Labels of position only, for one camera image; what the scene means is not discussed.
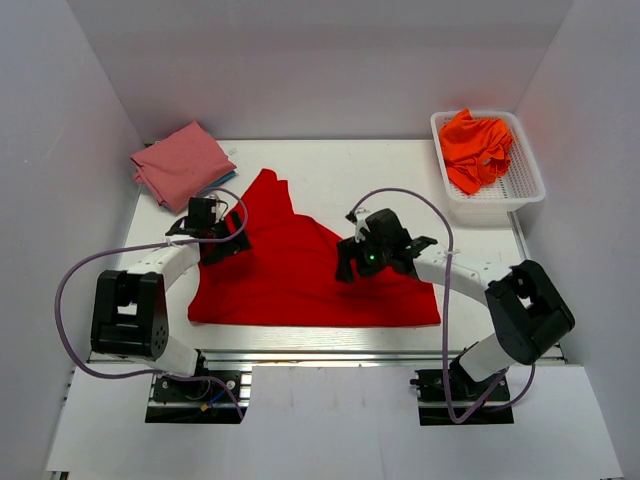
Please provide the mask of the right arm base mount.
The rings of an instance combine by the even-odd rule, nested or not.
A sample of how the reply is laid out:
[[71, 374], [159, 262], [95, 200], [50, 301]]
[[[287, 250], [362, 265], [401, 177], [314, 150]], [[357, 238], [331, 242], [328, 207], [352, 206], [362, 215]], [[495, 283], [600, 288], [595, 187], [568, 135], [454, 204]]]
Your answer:
[[[450, 381], [453, 410], [456, 416], [462, 416], [497, 375], [489, 377], [479, 384], [469, 386], [462, 380]], [[455, 426], [451, 421], [445, 399], [444, 382], [441, 369], [416, 370], [409, 385], [417, 394], [419, 424], [421, 426]], [[512, 408], [498, 410], [502, 404], [511, 400], [508, 382], [502, 379], [483, 404], [464, 422], [465, 425], [510, 425], [514, 423]]]

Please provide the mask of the red t shirt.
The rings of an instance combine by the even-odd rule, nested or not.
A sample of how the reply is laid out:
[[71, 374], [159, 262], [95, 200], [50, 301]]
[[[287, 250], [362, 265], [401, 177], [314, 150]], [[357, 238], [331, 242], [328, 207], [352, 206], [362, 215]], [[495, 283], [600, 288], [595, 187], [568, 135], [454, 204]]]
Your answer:
[[233, 211], [251, 247], [199, 267], [187, 316], [195, 324], [422, 327], [440, 323], [434, 288], [390, 269], [336, 281], [339, 236], [295, 213], [288, 183], [263, 169]]

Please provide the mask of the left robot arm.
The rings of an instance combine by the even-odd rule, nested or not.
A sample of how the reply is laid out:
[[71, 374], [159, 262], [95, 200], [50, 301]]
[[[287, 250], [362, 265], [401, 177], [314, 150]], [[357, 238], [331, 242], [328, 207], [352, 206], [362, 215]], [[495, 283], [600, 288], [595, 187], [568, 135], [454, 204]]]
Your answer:
[[251, 248], [246, 205], [239, 202], [238, 211], [221, 215], [220, 203], [190, 199], [187, 215], [174, 222], [164, 242], [125, 270], [104, 271], [96, 285], [92, 350], [176, 375], [177, 387], [191, 399], [209, 392], [212, 377], [198, 366], [199, 351], [171, 336], [166, 293], [192, 268]]

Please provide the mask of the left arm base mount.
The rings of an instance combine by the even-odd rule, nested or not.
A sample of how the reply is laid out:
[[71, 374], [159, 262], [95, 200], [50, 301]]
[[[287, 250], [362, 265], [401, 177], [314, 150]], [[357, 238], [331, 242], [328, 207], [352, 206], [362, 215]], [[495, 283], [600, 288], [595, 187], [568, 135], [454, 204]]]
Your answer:
[[152, 379], [145, 413], [147, 424], [238, 425], [238, 411], [226, 392], [230, 389], [245, 414], [250, 398], [251, 370], [204, 370], [225, 383], [212, 380], [182, 382], [166, 376]]

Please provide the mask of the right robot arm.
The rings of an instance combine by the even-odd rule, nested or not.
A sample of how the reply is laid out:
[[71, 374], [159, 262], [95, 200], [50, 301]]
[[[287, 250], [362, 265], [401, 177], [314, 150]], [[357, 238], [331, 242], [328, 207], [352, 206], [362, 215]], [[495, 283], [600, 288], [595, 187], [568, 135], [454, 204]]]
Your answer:
[[569, 307], [533, 260], [508, 266], [456, 253], [433, 238], [412, 237], [390, 209], [359, 209], [346, 218], [355, 231], [337, 246], [337, 280], [351, 283], [392, 269], [422, 283], [448, 285], [488, 309], [493, 333], [448, 366], [452, 388], [463, 398], [477, 397], [500, 371], [535, 364], [575, 327]]

